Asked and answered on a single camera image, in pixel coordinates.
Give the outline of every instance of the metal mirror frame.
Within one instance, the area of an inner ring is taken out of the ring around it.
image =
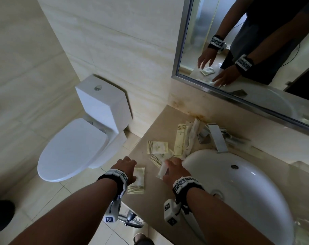
[[[283,114],[277,113],[275,111],[272,111],[270,109],[258,106],[256,104],[253,104],[249,101],[243,100],[242,98],[236,97],[230,93],[227,93],[225,91],[222,91],[220,89],[217,89],[215,87],[206,85],[202,82],[198,82],[197,80],[194,80],[188,76],[179,74],[179,66],[181,63],[182,53],[184,49],[184,42],[186,38],[186,33],[188,30],[189,25],[189,18],[192,11],[192,5],[193,0],[184,0],[184,6],[183,6],[183,12],[182,12],[182,19],[181,19],[181,26],[179,29],[179,35],[177,40],[177,46],[176,46],[176,53],[175,53],[175,60],[173,65],[173,73],[172,78],[176,79],[180,82],[183,82],[189,86],[192,86],[194,88],[197,88],[201,91],[204,91],[208,94],[211,94],[213,96],[216,96],[220,99],[226,100],[230,103],[233,103],[234,105],[241,107],[243,109],[246,109],[248,111],[251,111],[253,113],[256,113],[260,116],[263,116],[267,119],[273,120],[277,123],[280,123],[286,127],[289,127],[291,129],[294,129],[296,131],[299,131],[301,133],[304,133],[309,136],[309,125],[302,123],[298,120],[292,119],[288,116],[285,116]]]

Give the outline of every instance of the toilet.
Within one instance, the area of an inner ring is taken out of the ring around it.
[[[45,181],[63,181],[98,168],[126,141],[124,129],[132,116],[125,93],[93,75],[76,91],[87,115],[66,125],[44,148],[37,171]]]

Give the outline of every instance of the flush button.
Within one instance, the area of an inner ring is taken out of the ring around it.
[[[98,86],[95,86],[95,87],[94,87],[94,90],[95,90],[95,91],[99,91],[99,90],[101,90],[101,89],[102,89],[102,86],[101,86],[101,85],[98,85]]]

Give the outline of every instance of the cable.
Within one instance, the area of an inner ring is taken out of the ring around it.
[[[296,52],[296,55],[299,53],[299,50],[300,50],[300,45],[301,45],[301,43],[299,44],[299,48],[298,48],[298,51]],[[286,64],[283,64],[281,67],[283,67],[283,66],[285,66],[285,65],[287,65],[287,64],[289,64],[290,62],[292,62],[292,60],[296,57],[296,55],[291,59],[291,61],[289,61],[288,63],[286,63]]]
[[[243,21],[241,24],[238,24],[238,25],[237,25],[237,26],[235,26],[235,27],[238,27],[238,26],[242,25],[243,23],[244,23],[244,21]],[[235,28],[235,27],[233,27],[233,28]],[[233,28],[232,28],[232,29],[233,29]]]

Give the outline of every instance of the faucet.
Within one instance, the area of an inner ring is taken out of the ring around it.
[[[228,152],[225,139],[222,135],[226,129],[221,129],[217,124],[206,124],[202,131],[198,134],[200,144],[206,144],[214,140],[218,153]]]

